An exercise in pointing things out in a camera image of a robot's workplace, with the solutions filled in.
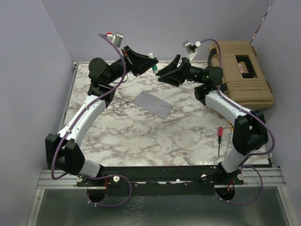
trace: gray envelope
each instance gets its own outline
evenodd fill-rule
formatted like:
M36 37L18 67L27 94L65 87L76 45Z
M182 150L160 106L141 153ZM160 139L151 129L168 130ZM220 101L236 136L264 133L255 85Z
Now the gray envelope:
M142 91L134 101L134 104L144 108L146 111L149 111L161 119L166 119L170 113L173 105L168 102L161 100L158 97L155 97L152 94L149 94L146 91Z

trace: black metal base plate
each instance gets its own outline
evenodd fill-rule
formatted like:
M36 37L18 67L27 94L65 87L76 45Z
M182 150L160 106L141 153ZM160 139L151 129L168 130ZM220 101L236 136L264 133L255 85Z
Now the black metal base plate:
M218 179L218 166L162 166L162 167L105 167L102 176L123 175L132 184L133 195L214 195L214 185L228 185L231 180L236 185L243 184L237 173L229 178ZM120 179L114 182L108 179L108 195L124 196L129 192L128 183ZM84 178L79 187L104 186L103 180Z

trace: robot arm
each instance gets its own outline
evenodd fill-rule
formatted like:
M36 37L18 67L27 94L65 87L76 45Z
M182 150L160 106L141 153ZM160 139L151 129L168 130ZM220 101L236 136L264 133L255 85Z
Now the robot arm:
M220 177L226 177L238 170L241 163L248 155L261 148L268 141L266 129L256 120L244 112L250 112L265 123L264 115L261 111L252 111L248 108L238 105L239 109L225 101L216 90L216 87L222 84L223 72L220 67L207 67L201 69L190 64L190 60L182 58L182 62L177 67L180 55L165 68L161 69L156 75L158 81L178 87L185 80L202 83L195 87L195 97L203 105L207 105L228 119L233 125L233 149L225 160L219 163Z
M121 37L119 34L114 39L119 45ZM134 76L143 74L158 63L156 58L149 58L147 55L138 54L129 46L125 46L121 51L126 62L126 72L131 71ZM95 178L101 175L103 166L86 160L79 147L95 119L113 100L115 92L111 92L104 98L95 101L113 88L109 84L122 76L123 64L121 59L108 65L103 59L94 58L89 63L89 71L91 85L85 102L71 121L58 134L49 134L46 137L45 145L47 163L51 166L55 152L59 148L59 143L64 138L62 146L58 151L55 168L72 175L84 175Z

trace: marble countertop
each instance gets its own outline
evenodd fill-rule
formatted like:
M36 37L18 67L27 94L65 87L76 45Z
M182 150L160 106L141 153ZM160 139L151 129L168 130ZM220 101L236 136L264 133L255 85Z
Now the marble countertop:
M158 69L168 65L159 63ZM206 64L194 64L206 67ZM65 125L83 104L90 86L88 64L79 65ZM158 82L151 70L139 77L128 74L127 82L116 91L110 106L87 132L81 150L84 156L103 166L212 165L225 158L230 125L213 109L194 97L199 84L173 87ZM135 105L142 90L174 105L163 120ZM221 155L218 156L217 130L224 127ZM228 153L232 148L230 140ZM250 164L268 164L266 156L253 156Z

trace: white wall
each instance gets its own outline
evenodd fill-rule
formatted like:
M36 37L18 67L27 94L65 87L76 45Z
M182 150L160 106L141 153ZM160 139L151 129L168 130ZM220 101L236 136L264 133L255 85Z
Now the white wall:
M24 226L73 62L40 0L0 7L0 225Z
M182 42L251 40L269 0L42 0L75 61L118 59L98 33L124 34L122 46L160 60L184 54ZM204 44L196 59L207 60Z
M282 168L301 223L300 11L299 0L276 0L252 44L274 89L275 103L265 113L276 137L273 161Z

